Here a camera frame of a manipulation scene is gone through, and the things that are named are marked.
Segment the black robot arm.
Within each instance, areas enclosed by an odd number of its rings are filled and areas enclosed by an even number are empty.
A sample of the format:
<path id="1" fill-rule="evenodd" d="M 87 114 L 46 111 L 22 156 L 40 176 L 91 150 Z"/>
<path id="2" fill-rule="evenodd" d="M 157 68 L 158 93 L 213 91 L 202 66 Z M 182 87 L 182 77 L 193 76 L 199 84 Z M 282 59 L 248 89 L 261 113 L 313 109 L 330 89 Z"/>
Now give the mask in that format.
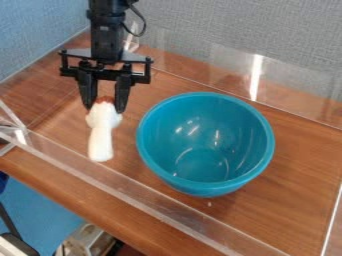
<path id="1" fill-rule="evenodd" d="M 149 56 L 131 53 L 125 49 L 125 32 L 141 37 L 133 32 L 126 21 L 126 10 L 131 9 L 146 21 L 134 4 L 139 0 L 89 0 L 87 18 L 91 23 L 91 47 L 86 49 L 63 49 L 60 75 L 74 77 L 78 81 L 83 105 L 91 109 L 98 98 L 98 81 L 115 81 L 114 105 L 118 113 L 126 111 L 131 87 L 137 83 L 151 82 L 151 64 Z"/>

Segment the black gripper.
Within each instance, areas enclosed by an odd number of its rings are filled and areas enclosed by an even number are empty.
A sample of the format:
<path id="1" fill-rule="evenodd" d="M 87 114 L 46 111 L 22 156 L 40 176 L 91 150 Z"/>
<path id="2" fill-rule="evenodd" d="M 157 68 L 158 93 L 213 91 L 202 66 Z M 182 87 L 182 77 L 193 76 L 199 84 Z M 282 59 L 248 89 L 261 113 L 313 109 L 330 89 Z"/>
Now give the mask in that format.
<path id="1" fill-rule="evenodd" d="M 91 47 L 64 49 L 59 52 L 62 58 L 60 75 L 74 77 L 79 85 L 82 102 L 91 109 L 98 97 L 98 81 L 117 81 L 115 108 L 122 114 L 126 111 L 133 82 L 151 82 L 151 64 L 154 60 L 125 49 L 123 21 L 106 23 L 91 21 Z"/>

